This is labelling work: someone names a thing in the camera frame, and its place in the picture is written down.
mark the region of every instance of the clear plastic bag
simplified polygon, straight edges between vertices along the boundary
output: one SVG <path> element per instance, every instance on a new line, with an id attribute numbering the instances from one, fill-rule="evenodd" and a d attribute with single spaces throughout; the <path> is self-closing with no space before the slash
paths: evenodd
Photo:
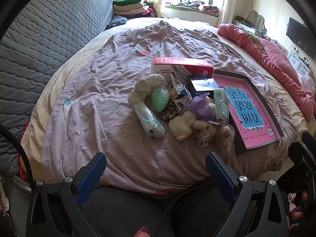
<path id="1" fill-rule="evenodd" d="M 151 95 L 154 109 L 157 112 L 162 112 L 169 103 L 168 87 L 158 87 Z"/>
<path id="2" fill-rule="evenodd" d="M 311 91 L 312 95 L 315 94 L 315 84 L 314 84 L 314 80 L 308 76 L 308 75 L 301 75 L 301 74 L 297 74 L 302 89 L 303 90 L 307 90 L 307 91 Z"/>
<path id="3" fill-rule="evenodd" d="M 230 125 L 221 122 L 215 134 L 215 145 L 222 150 L 222 155 L 229 157 L 230 149 L 234 143 L 235 129 Z"/>

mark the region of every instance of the green squishy ball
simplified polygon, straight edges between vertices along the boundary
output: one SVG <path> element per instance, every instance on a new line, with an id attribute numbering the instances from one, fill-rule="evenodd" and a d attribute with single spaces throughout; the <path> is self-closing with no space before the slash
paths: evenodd
<path id="1" fill-rule="evenodd" d="M 156 88 L 152 94 L 152 101 L 157 112 L 163 111 L 169 102 L 169 92 L 164 88 Z"/>

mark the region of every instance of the pink object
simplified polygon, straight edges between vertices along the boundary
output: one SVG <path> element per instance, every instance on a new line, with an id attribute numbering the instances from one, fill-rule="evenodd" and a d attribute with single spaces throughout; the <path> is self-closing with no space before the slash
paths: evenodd
<path id="1" fill-rule="evenodd" d="M 276 63 L 280 60 L 273 50 L 267 54 L 255 45 L 248 34 L 233 24 L 220 24 L 217 33 L 235 42 L 247 51 L 266 71 L 275 77 L 289 92 L 307 121 L 311 121 L 316 112 L 315 98 L 310 91 L 303 90 L 295 80 L 291 79 Z"/>
<path id="2" fill-rule="evenodd" d="M 140 228 L 137 233 L 134 235 L 134 237 L 150 237 L 149 234 L 147 233 L 147 228 L 142 227 Z"/>
<path id="3" fill-rule="evenodd" d="M 162 75 L 167 82 L 171 82 L 170 72 L 174 72 L 182 83 L 187 76 L 205 76 L 211 78 L 214 68 L 205 60 L 191 58 L 153 57 L 151 60 L 151 73 Z"/>
<path id="4" fill-rule="evenodd" d="M 249 96 L 249 98 L 251 99 L 252 103 L 255 105 L 259 115 L 261 116 L 263 120 L 264 127 L 262 129 L 258 129 L 258 128 L 255 128 L 253 130 L 246 129 L 243 127 L 242 124 L 239 124 L 240 122 L 239 116 L 235 112 L 235 109 L 232 106 L 232 104 L 231 103 L 229 104 L 230 115 L 233 117 L 238 127 L 238 129 L 235 129 L 235 130 L 239 131 L 247 149 L 263 146 L 265 144 L 273 142 L 274 140 L 277 140 L 277 135 L 276 135 L 277 129 L 270 123 L 270 120 L 268 119 L 265 110 L 259 104 L 256 96 L 253 94 L 250 87 L 247 85 L 245 81 L 238 80 L 238 79 L 229 79 L 228 77 L 222 77 L 218 75 L 214 75 L 213 78 L 216 81 L 216 83 L 221 87 L 235 86 L 238 89 L 244 90 Z M 273 131 L 272 133 L 274 135 L 272 136 L 269 135 L 268 128 L 272 129 Z"/>
<path id="5" fill-rule="evenodd" d="M 141 56 L 146 56 L 146 55 L 149 55 L 149 52 L 147 52 L 147 51 L 139 51 L 138 54 L 141 55 Z"/>
<path id="6" fill-rule="evenodd" d="M 267 39 L 259 38 L 259 42 L 261 43 L 272 63 L 274 65 L 278 65 L 278 67 L 282 69 L 285 74 L 287 74 L 298 86 L 301 87 L 297 73 L 284 52 Z"/>

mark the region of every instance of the stuffed animal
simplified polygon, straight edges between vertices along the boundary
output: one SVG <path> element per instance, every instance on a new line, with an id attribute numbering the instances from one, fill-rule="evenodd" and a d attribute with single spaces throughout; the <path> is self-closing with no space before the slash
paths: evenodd
<path id="1" fill-rule="evenodd" d="M 217 125 L 213 125 L 211 123 L 207 123 L 207 128 L 200 130 L 195 137 L 197 139 L 204 137 L 204 136 L 211 136 L 211 137 L 215 137 L 216 132 L 217 132 L 218 126 Z"/>
<path id="2" fill-rule="evenodd" d="M 200 97 L 194 97 L 191 104 L 188 106 L 188 110 L 183 113 L 182 116 L 177 116 L 169 121 L 169 128 L 171 133 L 178 141 L 184 141 L 190 135 L 192 135 L 193 130 L 206 130 L 208 124 L 206 121 L 213 120 L 213 114 L 215 112 L 215 105 L 211 103 L 211 100 L 207 94 L 201 95 Z M 202 110 L 205 107 L 209 109 L 203 110 L 203 119 L 198 120 L 200 111 L 194 112 L 195 109 Z"/>
<path id="3" fill-rule="evenodd" d="M 207 123 L 197 120 L 197 116 L 192 111 L 186 111 L 182 116 L 177 116 L 169 121 L 171 133 L 178 141 L 184 141 L 192 133 L 193 129 L 203 130 L 207 128 Z"/>

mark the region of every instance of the purple ribbon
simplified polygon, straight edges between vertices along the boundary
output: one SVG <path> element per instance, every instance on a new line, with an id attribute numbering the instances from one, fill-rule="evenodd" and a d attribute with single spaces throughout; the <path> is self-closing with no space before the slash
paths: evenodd
<path id="1" fill-rule="evenodd" d="M 192 111 L 197 116 L 197 120 L 205 122 L 214 120 L 213 112 L 205 101 L 208 94 L 209 93 L 207 92 L 200 96 L 193 97 L 188 105 L 188 110 Z"/>

